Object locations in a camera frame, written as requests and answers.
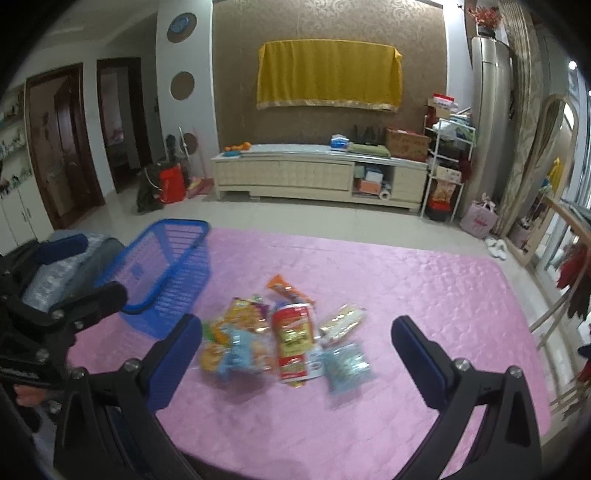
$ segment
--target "arched mirror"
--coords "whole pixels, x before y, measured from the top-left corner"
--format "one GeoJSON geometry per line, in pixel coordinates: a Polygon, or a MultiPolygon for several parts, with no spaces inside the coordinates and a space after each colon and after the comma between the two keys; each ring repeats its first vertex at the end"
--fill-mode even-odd
{"type": "Polygon", "coordinates": [[[507,246],[522,265],[531,261],[552,219],[544,198],[561,198],[570,183],[578,131],[579,118],[571,101],[550,95],[541,108],[526,180],[512,212],[515,222],[507,235],[507,246]]]}

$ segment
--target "gold fringe trim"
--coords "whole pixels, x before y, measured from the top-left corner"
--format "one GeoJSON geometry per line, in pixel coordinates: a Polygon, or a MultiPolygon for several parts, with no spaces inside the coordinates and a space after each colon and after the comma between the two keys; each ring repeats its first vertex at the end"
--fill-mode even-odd
{"type": "Polygon", "coordinates": [[[276,102],[257,103],[257,110],[264,110],[272,106],[340,106],[345,108],[361,108],[363,110],[385,110],[398,112],[398,107],[390,103],[368,103],[356,100],[279,100],[276,102]]]}

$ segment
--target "storage rack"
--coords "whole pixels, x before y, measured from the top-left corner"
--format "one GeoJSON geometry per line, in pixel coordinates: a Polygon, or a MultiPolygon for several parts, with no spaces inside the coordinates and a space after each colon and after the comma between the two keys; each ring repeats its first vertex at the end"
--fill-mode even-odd
{"type": "MultiPolygon", "coordinates": [[[[466,128],[468,130],[470,130],[472,132],[472,140],[467,140],[465,138],[459,138],[456,137],[455,140],[466,143],[468,145],[470,145],[470,150],[468,153],[468,161],[472,160],[472,151],[474,149],[474,143],[476,142],[476,128],[475,127],[469,127],[468,125],[465,125],[463,123],[460,122],[456,122],[455,120],[452,119],[442,119],[440,118],[436,124],[440,124],[441,121],[444,120],[446,122],[450,122],[451,124],[457,125],[459,127],[462,128],[466,128]]],[[[428,201],[428,197],[429,197],[429,192],[431,191],[431,183],[433,182],[433,180],[440,180],[440,181],[447,181],[449,183],[453,183],[455,185],[459,185],[460,186],[460,191],[457,194],[456,197],[456,202],[453,206],[453,211],[452,211],[452,216],[450,218],[450,222],[453,222],[454,218],[456,217],[456,212],[457,212],[457,207],[460,204],[460,198],[462,198],[462,192],[464,191],[464,182],[455,182],[455,181],[450,181],[448,179],[440,179],[438,177],[436,177],[435,175],[437,174],[437,166],[439,165],[439,158],[443,158],[444,160],[449,160],[455,163],[459,163],[459,160],[456,160],[455,158],[450,158],[450,157],[446,157],[445,155],[441,155],[439,153],[439,144],[440,144],[440,140],[441,140],[441,129],[433,129],[433,128],[429,128],[427,127],[427,116],[425,116],[424,121],[423,121],[423,128],[425,130],[425,132],[430,131],[433,132],[434,134],[437,135],[437,138],[435,140],[435,150],[431,150],[429,149],[429,155],[433,158],[433,162],[431,163],[431,165],[427,166],[428,170],[429,170],[429,174],[428,174],[428,182],[427,182],[427,190],[425,191],[425,195],[423,197],[423,205],[421,206],[421,217],[423,217],[423,215],[425,214],[425,208],[427,207],[427,201],[428,201]]]]}

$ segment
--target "blue gripper pad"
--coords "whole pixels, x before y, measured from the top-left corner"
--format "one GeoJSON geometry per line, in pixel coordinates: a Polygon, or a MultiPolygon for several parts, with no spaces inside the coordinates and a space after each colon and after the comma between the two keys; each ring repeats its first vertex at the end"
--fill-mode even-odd
{"type": "Polygon", "coordinates": [[[427,340],[406,315],[392,322],[391,337],[427,407],[445,409],[454,383],[452,360],[438,343],[427,340]]]}
{"type": "Polygon", "coordinates": [[[51,242],[39,244],[35,253],[35,260],[41,265],[50,265],[74,255],[86,252],[88,239],[83,233],[67,236],[51,242]]]}
{"type": "Polygon", "coordinates": [[[201,344],[202,334],[201,320],[185,315],[173,331],[146,354],[138,381],[151,413],[168,407],[201,344]]]}

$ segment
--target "pink tablecloth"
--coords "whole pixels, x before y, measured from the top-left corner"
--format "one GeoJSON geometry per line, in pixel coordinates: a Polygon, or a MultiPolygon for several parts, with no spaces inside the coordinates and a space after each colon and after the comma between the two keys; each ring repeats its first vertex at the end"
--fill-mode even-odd
{"type": "MultiPolygon", "coordinates": [[[[343,303],[368,310],[354,334],[375,380],[332,397],[326,380],[301,388],[269,377],[220,384],[191,367],[158,418],[182,450],[205,462],[268,480],[389,480],[433,424],[389,339],[392,320],[408,314],[452,357],[480,369],[520,365],[529,383],[540,433],[550,424],[544,375],[525,317],[500,268],[486,258],[302,236],[214,229],[212,277],[194,312],[220,315],[233,296],[265,293],[282,273],[317,300],[319,319],[343,303]]],[[[142,357],[152,340],[119,316],[79,335],[70,359],[91,372],[142,357]]],[[[457,470],[476,434],[470,422],[447,473],[457,470]]]]}

